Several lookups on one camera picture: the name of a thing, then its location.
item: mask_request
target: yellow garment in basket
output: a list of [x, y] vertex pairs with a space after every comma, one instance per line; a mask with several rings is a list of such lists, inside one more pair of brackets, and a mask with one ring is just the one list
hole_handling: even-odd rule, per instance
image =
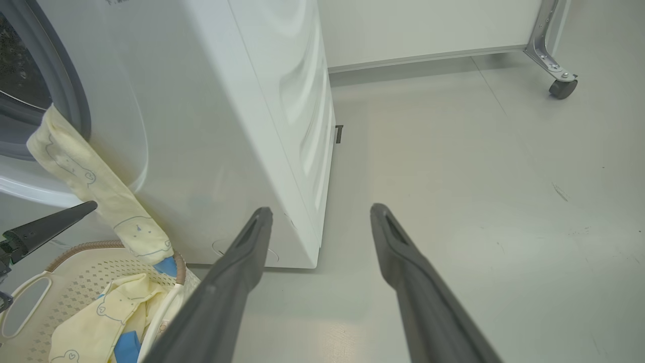
[[121, 334], [136, 331], [143, 339], [167, 294], [144, 273], [112, 281], [102, 296], [54, 330], [50, 362], [108, 362]]
[[80, 200], [98, 203], [96, 212], [135, 257], [155, 265], [173, 255], [166, 233], [53, 105], [29, 137], [27, 148], [40, 165], [63, 180]]

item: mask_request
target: gray floor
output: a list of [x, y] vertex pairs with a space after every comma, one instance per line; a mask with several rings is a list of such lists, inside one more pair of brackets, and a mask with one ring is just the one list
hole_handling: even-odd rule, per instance
[[319, 266], [264, 274], [234, 360], [409, 361], [370, 234], [382, 202], [506, 362], [642, 361], [643, 15], [573, 0], [565, 101], [522, 54], [334, 75], [344, 129]]

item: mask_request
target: black wheel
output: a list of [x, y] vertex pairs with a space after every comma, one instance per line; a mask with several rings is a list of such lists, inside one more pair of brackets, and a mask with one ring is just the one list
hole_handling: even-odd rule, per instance
[[571, 93], [573, 93], [573, 90], [575, 90], [575, 87], [577, 85], [577, 79], [573, 82], [555, 81], [551, 85], [551, 88], [549, 88], [549, 92], [553, 95], [553, 97], [557, 99], [565, 99], [569, 97]]

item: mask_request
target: laundry basket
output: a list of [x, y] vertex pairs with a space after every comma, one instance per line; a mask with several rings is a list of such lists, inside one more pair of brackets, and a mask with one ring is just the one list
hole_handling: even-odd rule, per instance
[[[171, 287], [171, 290], [148, 326], [139, 354], [139, 362], [142, 361], [157, 335], [200, 282], [186, 268], [179, 253], [175, 252], [173, 258], [177, 263], [177, 278], [160, 274], [152, 266], [138, 261], [120, 241], [91, 242], [65, 252], [44, 272], [18, 287], [13, 293], [14, 304], [0, 314], [0, 362], [48, 362], [52, 333], [58, 325], [93, 302], [110, 281], [146, 273], [151, 281]], [[7, 318], [21, 303], [21, 294], [43, 280], [48, 286], [38, 303], [17, 331], [5, 334]]]

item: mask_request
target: washing machine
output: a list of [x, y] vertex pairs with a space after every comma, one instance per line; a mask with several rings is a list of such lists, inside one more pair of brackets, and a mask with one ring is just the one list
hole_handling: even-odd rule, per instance
[[[0, 12], [3, 231], [80, 203], [25, 146], [53, 103], [188, 263], [212, 264], [269, 206], [266, 265], [316, 266], [335, 118], [315, 0], [0, 0]], [[33, 259], [115, 237], [91, 214]]]

